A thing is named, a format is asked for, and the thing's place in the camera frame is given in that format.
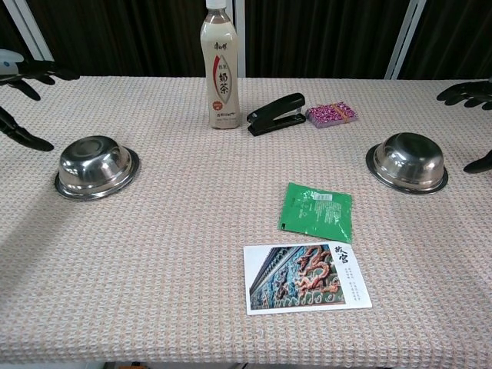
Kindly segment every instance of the postcard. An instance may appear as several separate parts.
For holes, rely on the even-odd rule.
[[[372,308],[350,244],[244,247],[248,315]]]

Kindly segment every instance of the bottle cap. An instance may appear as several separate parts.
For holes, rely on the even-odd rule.
[[[207,0],[207,9],[223,9],[227,6],[225,0]]]

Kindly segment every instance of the robotic arm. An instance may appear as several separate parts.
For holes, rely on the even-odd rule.
[[[78,79],[79,75],[68,69],[61,68],[53,61],[37,61],[24,59],[22,55],[10,50],[0,49],[0,86],[8,85],[17,88],[24,95],[33,100],[41,100],[25,79],[36,79],[46,85],[54,85],[52,76],[71,81]],[[0,107],[0,131],[28,148],[40,151],[51,151],[53,145],[42,138],[31,135],[20,127],[15,119],[2,107]]]

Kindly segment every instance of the stainless steel bowl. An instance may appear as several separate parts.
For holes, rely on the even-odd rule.
[[[139,166],[138,155],[111,138],[86,137],[61,153],[55,187],[66,198],[95,200],[128,185]]]
[[[378,180],[408,194],[433,194],[447,183],[443,152],[434,141],[415,133],[399,133],[374,146],[366,164]]]

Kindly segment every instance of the pink package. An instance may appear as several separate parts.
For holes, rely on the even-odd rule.
[[[357,120],[357,114],[344,102],[318,105],[306,111],[306,118],[316,128],[332,127]]]

